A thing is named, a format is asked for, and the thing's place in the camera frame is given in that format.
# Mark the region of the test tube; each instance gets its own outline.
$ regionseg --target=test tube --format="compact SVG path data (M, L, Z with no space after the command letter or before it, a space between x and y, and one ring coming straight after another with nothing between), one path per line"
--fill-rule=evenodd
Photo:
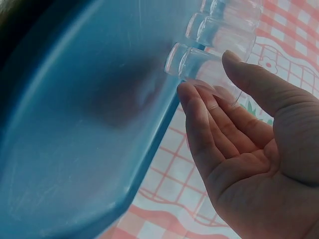
M227 77L221 56L176 43L166 60L165 71L233 105L242 91Z
M242 61L247 61L256 40L256 35L252 32L200 13L195 13L190 19L186 37L218 53L231 50Z
M262 0L203 0L200 11L254 32L262 13Z

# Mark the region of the blue plastic tray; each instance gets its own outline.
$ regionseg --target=blue plastic tray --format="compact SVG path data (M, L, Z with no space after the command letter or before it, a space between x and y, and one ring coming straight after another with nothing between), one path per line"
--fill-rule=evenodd
M0 238L93 238L133 200L178 104L163 72L199 0L57 0L0 73Z

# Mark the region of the scratch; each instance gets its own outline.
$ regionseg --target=scratch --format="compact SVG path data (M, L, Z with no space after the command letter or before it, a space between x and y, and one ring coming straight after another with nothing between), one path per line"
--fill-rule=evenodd
M22 197L20 198L19 202L17 203L17 205L14 209L14 213L16 213L17 210L22 206L22 204L24 203L24 200L28 194L29 194L29 192L27 190L25 190L25 192L23 193Z
M130 49L132 48L132 42L131 42L131 36L130 36L130 33L128 32L128 40L129 40L129 46L130 46Z
M13 191L13 185L14 185L16 166L17 166L17 161L15 160L13 163L12 173L11 173L10 189L9 189L9 195L8 195L8 205L10 205L11 201L12 201L12 191Z
M139 0L139 20L140 20L140 29L142 29L142 11L141 11L141 0Z

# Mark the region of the tablecloth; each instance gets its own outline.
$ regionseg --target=tablecloth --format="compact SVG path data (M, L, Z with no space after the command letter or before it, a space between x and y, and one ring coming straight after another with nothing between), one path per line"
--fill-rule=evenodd
M248 62L319 98L318 1L265 0ZM272 124L248 95L239 103ZM100 239L237 238L209 201L189 152L179 106L131 207Z

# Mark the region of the hand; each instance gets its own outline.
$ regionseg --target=hand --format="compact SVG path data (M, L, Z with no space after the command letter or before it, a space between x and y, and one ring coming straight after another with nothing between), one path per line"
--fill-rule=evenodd
M247 239L319 238L319 101L227 51L230 80L274 126L196 88L178 87L190 151L220 217Z

